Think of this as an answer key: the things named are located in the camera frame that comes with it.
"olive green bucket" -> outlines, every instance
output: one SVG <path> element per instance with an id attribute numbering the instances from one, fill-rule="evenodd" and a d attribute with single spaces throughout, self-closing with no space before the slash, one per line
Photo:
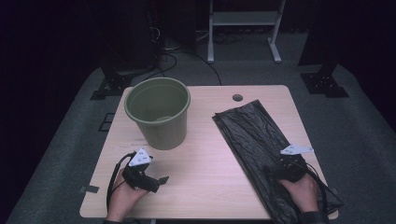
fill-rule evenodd
<path id="1" fill-rule="evenodd" d="M 190 92 L 183 83 L 157 77 L 133 87 L 125 97 L 124 107 L 148 144 L 166 150 L 179 146 L 186 138 L 190 101 Z"/>

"trash bag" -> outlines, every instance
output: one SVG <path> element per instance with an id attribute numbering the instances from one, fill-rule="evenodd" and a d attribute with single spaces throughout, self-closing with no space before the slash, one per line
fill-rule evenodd
<path id="1" fill-rule="evenodd" d="M 275 223 L 299 223 L 298 207 L 287 190 L 270 175 L 271 171 L 282 169 L 280 150 L 290 143 L 260 101 L 216 113 L 213 120 L 271 219 Z M 293 156 L 304 161 L 301 155 Z M 342 205 L 334 194 L 327 197 L 326 201 L 328 212 Z M 318 203 L 322 203 L 321 197 L 318 197 Z"/>

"cord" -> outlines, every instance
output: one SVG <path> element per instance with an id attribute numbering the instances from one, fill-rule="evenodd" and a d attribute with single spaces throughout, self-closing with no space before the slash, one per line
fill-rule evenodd
<path id="1" fill-rule="evenodd" d="M 294 161 L 290 161 L 292 164 L 296 165 L 297 167 L 299 167 L 300 169 L 306 171 L 307 174 L 309 174 L 312 178 L 314 178 L 314 180 L 318 183 L 320 192 L 321 192 L 321 196 L 322 196 L 322 211 L 325 214 L 328 214 L 328 203 L 327 203 L 327 195 L 326 195 L 326 190 L 329 191 L 337 200 L 339 200 L 341 202 L 341 200 L 329 189 L 329 187 L 327 187 L 322 181 L 321 179 L 318 177 L 318 172 L 315 170 L 315 168 L 307 163 L 307 165 L 309 165 L 315 172 L 310 171 L 307 168 L 304 168 L 303 166 L 301 166 L 300 164 L 294 162 Z"/>
<path id="2" fill-rule="evenodd" d="M 156 30 L 157 31 L 157 37 L 155 37 L 155 39 L 151 39 L 151 41 L 155 44 L 159 44 L 158 39 L 160 39 L 161 37 L 161 32 L 160 29 L 158 29 L 157 27 L 149 27 L 150 30 Z"/>
<path id="3" fill-rule="evenodd" d="M 156 75 L 158 75 L 158 74 L 163 74 L 163 77 L 165 77 L 165 72 L 171 70 L 172 68 L 174 68 L 174 67 L 177 65 L 177 58 L 176 58 L 175 56 L 170 55 L 170 54 L 166 54 L 166 53 L 165 53 L 164 55 L 173 58 L 173 59 L 175 60 L 174 64 L 172 64 L 172 66 L 170 66 L 169 68 L 167 68 L 167 69 L 165 69 L 165 70 L 162 70 L 161 67 L 158 66 L 157 68 L 160 70 L 160 72 L 154 73 L 154 74 L 152 74 L 152 75 L 146 77 L 145 80 L 147 80 L 147 79 L 149 79 L 149 78 L 151 78 L 151 77 L 154 77 L 154 76 L 156 76 Z"/>
<path id="4" fill-rule="evenodd" d="M 182 49 L 182 48 L 184 48 L 184 46 L 178 46 L 178 47 L 174 47 L 171 49 L 165 49 L 165 51 L 173 51 L 173 50 Z"/>
<path id="5" fill-rule="evenodd" d="M 205 39 L 207 36 L 209 36 L 209 31 L 197 31 L 196 34 L 198 33 L 204 33 L 202 36 L 199 36 L 196 38 L 195 43 L 199 42 L 200 40 Z"/>
<path id="6" fill-rule="evenodd" d="M 188 51 L 180 51 L 180 52 L 173 52 L 173 53 L 186 53 L 186 54 L 190 54 L 190 55 L 193 55 L 193 56 L 201 59 L 204 63 L 206 63 L 210 68 L 213 69 L 213 71 L 216 73 L 216 77 L 218 78 L 220 86 L 222 86 L 221 79 L 220 79 L 218 71 L 210 63 L 208 63 L 205 59 L 203 59 L 201 56 L 199 56 L 197 54 L 194 54 L 194 53 L 191 53 L 191 52 L 188 52 Z"/>
<path id="7" fill-rule="evenodd" d="M 113 186 L 114 186 L 114 182 L 116 181 L 117 173 L 119 172 L 120 166 L 126 158 L 128 158 L 128 157 L 132 158 L 135 154 L 136 154 L 136 152 L 133 152 L 133 153 L 129 153 L 129 154 L 123 156 L 122 159 L 116 164 L 116 167 L 114 167 L 113 175 L 111 176 L 110 182 L 108 183 L 108 187 L 107 187 L 107 196 L 106 196 L 107 210 L 108 210 L 108 206 L 110 205 L 111 195 L 113 194 L 113 191 L 115 190 L 115 189 L 113 189 Z"/>

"table top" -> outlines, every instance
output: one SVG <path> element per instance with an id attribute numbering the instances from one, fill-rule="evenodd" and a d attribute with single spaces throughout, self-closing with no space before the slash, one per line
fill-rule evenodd
<path id="1" fill-rule="evenodd" d="M 90 185 L 80 208 L 83 217 L 106 216 L 106 190 L 117 162 L 144 148 L 153 157 L 146 175 L 169 176 L 157 193 L 149 193 L 135 206 L 135 218 L 270 219 L 254 188 L 225 142 L 212 117 L 215 113 L 260 100 L 282 133 L 294 145 L 311 147 L 289 89 L 285 86 L 192 86 L 187 114 L 187 136 L 170 150 L 149 146 L 137 125 L 127 117 L 121 97 Z M 233 100 L 243 96 L 241 102 Z M 325 179 L 315 153 L 303 154 L 306 162 Z M 330 218 L 336 218 L 338 212 Z"/>

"bucket rim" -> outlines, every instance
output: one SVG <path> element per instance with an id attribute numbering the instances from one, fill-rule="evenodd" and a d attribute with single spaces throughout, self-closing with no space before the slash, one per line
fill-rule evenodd
<path id="1" fill-rule="evenodd" d="M 126 103 L 127 103 L 127 100 L 128 100 L 128 96 L 131 94 L 131 92 L 135 88 L 137 88 L 139 86 L 142 86 L 142 85 L 146 84 L 147 82 L 155 81 L 155 80 L 159 80 L 159 79 L 170 80 L 170 81 L 174 81 L 177 84 L 179 84 L 187 93 L 187 102 L 186 102 L 186 104 L 183 106 L 183 108 L 177 114 L 175 114 L 174 116 L 170 117 L 169 119 L 162 119 L 162 120 L 156 120 L 156 121 L 147 121 L 147 120 L 138 119 L 137 117 L 133 116 L 127 109 L 127 104 Z M 144 80 L 144 81 L 136 84 L 134 87 L 132 87 L 128 91 L 128 93 L 126 94 L 125 99 L 124 99 L 124 110 L 125 110 L 125 113 L 127 114 L 127 116 L 130 119 L 132 119 L 133 121 L 135 121 L 137 124 L 143 124 L 143 125 L 148 125 L 148 126 L 160 126 L 160 125 L 163 125 L 163 124 L 165 124 L 165 123 L 167 123 L 167 122 L 169 122 L 169 121 L 171 121 L 171 120 L 173 120 L 175 118 L 180 117 L 183 113 L 187 113 L 187 109 L 189 108 L 190 103 L 191 103 L 190 91 L 189 91 L 189 89 L 187 88 L 187 86 L 184 83 L 182 83 L 181 81 L 179 81 L 179 80 L 177 80 L 175 78 L 171 78 L 171 77 L 154 77 L 154 78 L 150 78 L 148 80 Z"/>

